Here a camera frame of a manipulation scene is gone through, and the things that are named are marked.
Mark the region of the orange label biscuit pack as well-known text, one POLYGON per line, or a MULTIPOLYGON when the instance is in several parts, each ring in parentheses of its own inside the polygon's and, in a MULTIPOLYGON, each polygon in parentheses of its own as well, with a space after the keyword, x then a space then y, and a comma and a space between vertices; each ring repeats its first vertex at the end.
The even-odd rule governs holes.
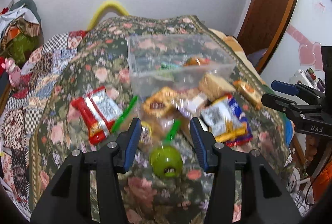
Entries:
POLYGON ((233 86, 247 101, 252 104, 253 107, 255 107, 255 109, 260 110, 262 108, 262 95, 248 82, 237 80, 233 82, 233 86))

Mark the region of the silver yellow snack packet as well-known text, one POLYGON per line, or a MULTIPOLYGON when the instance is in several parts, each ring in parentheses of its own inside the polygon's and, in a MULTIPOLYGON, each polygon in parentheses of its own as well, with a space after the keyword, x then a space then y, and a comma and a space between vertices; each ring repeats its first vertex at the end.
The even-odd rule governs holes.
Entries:
POLYGON ((233 141, 247 134, 247 127, 234 115, 224 96, 201 111, 201 117, 217 142, 233 141))

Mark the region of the beige rice cracker block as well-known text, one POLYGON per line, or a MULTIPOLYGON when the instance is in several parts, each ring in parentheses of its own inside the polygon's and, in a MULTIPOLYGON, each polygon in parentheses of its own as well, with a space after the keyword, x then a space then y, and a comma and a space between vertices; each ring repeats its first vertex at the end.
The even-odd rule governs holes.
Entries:
POLYGON ((198 89, 203 92, 208 100, 213 102, 227 94, 233 94, 236 89, 223 77, 205 73, 199 82, 198 89))

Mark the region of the red white snack packet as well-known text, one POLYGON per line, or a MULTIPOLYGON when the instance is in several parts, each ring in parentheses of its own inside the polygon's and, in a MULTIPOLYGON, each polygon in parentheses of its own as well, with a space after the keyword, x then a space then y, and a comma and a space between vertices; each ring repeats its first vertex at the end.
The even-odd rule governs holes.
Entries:
POLYGON ((71 105, 81 114, 92 145, 97 145, 110 136, 112 126, 123 112, 108 97, 104 86, 72 100, 71 105))

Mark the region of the clear bag orange pastries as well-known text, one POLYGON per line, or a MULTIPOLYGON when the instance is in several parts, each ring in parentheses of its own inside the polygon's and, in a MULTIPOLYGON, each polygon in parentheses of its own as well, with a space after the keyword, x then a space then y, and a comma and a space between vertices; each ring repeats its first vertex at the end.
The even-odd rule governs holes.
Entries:
POLYGON ((192 66, 192 65, 208 65, 210 60, 207 58, 201 58, 198 56, 192 56, 187 59, 183 66, 192 66))

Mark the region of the green round candy container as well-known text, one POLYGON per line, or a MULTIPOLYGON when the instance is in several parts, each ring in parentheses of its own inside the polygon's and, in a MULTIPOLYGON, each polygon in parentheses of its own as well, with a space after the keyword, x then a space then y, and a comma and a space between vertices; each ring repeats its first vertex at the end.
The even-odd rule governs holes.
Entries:
POLYGON ((155 148, 150 153, 149 161, 154 175, 160 179, 176 178, 182 173, 183 162, 181 154, 171 145, 155 148))

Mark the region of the green bread bag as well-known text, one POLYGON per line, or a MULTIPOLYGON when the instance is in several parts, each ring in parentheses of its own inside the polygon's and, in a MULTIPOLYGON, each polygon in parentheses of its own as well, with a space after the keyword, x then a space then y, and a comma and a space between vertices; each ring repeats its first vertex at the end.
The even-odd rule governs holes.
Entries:
POLYGON ((170 143, 175 139, 181 127, 181 121, 175 113, 171 112, 171 114, 163 115, 160 118, 149 115, 144 111, 139 97, 134 96, 121 116, 116 119, 111 132, 120 133, 128 130, 134 118, 141 120, 142 131, 138 148, 146 152, 161 144, 170 143))

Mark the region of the caramel puffed rice pack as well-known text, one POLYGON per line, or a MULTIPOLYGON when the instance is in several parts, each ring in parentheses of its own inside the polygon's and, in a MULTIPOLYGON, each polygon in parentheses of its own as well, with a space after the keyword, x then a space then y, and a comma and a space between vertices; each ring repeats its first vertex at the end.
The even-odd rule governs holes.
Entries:
POLYGON ((172 101, 178 97, 179 93, 169 87, 163 87, 155 94, 151 95, 142 104, 144 112, 148 115, 161 118, 173 109, 172 101))

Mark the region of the blue round cracker bag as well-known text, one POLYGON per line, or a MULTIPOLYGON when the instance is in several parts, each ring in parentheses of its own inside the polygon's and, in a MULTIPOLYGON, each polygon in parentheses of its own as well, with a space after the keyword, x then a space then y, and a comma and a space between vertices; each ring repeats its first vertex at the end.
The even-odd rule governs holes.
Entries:
POLYGON ((235 98, 228 94, 228 105, 231 108, 233 115, 240 121, 240 123, 245 127, 246 134, 238 136, 234 140, 226 141, 228 147, 234 147, 239 145, 244 145, 252 140, 253 135, 251 132, 251 127, 249 126, 248 119, 240 107, 240 104, 235 100, 235 98))

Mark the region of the brown cookie tube pack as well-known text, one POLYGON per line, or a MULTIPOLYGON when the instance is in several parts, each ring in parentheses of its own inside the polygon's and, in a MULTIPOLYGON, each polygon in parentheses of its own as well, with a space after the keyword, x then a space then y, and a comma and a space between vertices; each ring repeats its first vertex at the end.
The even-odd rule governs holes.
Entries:
POLYGON ((206 107, 208 98, 206 94, 199 93, 192 99, 187 99, 183 101, 179 107, 179 111, 185 117, 199 117, 200 112, 206 107))

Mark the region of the wooden door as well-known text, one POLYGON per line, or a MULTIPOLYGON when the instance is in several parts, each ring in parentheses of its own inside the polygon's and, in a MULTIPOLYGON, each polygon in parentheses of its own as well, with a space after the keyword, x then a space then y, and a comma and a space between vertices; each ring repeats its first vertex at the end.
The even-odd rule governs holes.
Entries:
POLYGON ((254 65, 261 73, 289 24, 297 0, 251 0, 237 40, 247 56, 263 53, 254 65))

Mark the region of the floral green bedspread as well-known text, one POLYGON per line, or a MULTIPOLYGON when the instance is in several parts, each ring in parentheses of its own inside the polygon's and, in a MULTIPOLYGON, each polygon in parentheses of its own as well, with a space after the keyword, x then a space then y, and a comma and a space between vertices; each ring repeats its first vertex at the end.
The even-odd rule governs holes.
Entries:
MULTIPOLYGON (((160 34, 207 34, 222 47, 229 50, 236 66, 229 79, 248 82, 261 95, 271 92, 248 59, 238 57, 216 34, 204 26, 195 16, 181 16, 169 19, 148 19, 123 16, 108 19, 90 30, 77 47, 77 53, 62 71, 54 85, 40 123, 30 143, 30 205, 34 210, 52 177, 66 158, 75 149, 83 153, 95 152, 120 133, 112 133, 97 145, 88 138, 88 129, 79 111, 71 101, 101 86, 106 88, 122 111, 135 96, 132 92, 127 39, 131 36, 160 34)), ((181 121, 179 132, 170 143, 182 158, 183 168, 179 177, 160 179, 150 165, 150 151, 141 151, 138 146, 132 167, 125 174, 118 175, 128 223, 203 223, 209 205, 214 175, 205 173, 196 157, 190 136, 190 121, 180 111, 181 103, 192 99, 201 91, 190 88, 177 91, 172 101, 173 109, 181 121)), ((277 175, 285 169, 289 156, 286 135, 292 133, 292 125, 279 112, 262 106, 255 109, 237 90, 230 94, 245 113, 253 138, 244 145, 229 147, 242 153, 258 150, 277 175)), ((204 131, 208 126, 198 118, 204 131)), ((241 216, 241 172, 236 171, 235 205, 233 220, 241 216)), ((96 171, 90 174, 91 215, 93 223, 101 223, 97 203, 96 171)))

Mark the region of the pink plush toy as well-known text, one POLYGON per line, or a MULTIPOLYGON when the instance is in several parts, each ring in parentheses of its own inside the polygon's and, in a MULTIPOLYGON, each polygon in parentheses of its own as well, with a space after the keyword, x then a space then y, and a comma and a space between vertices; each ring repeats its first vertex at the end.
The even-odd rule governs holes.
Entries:
POLYGON ((12 87, 17 87, 20 84, 21 69, 16 65, 13 58, 5 58, 1 67, 9 75, 9 82, 12 87))

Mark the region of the pile of clothes and bags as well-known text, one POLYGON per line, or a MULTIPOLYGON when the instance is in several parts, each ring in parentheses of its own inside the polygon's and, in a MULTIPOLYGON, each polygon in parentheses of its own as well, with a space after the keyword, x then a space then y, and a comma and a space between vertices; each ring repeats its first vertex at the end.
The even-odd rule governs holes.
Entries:
POLYGON ((23 65, 39 45, 41 25, 33 0, 10 1, 1 9, 1 56, 23 65))

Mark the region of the yellow foam arch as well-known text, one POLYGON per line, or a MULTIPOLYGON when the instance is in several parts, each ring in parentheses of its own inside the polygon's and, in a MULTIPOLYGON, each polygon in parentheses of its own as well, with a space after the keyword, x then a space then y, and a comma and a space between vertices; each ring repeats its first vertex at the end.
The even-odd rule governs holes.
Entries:
POLYGON ((92 19, 88 23, 87 31, 92 30, 98 25, 99 21, 107 14, 115 13, 117 16, 128 16, 128 11, 124 6, 116 0, 106 0, 104 1, 93 14, 92 19))

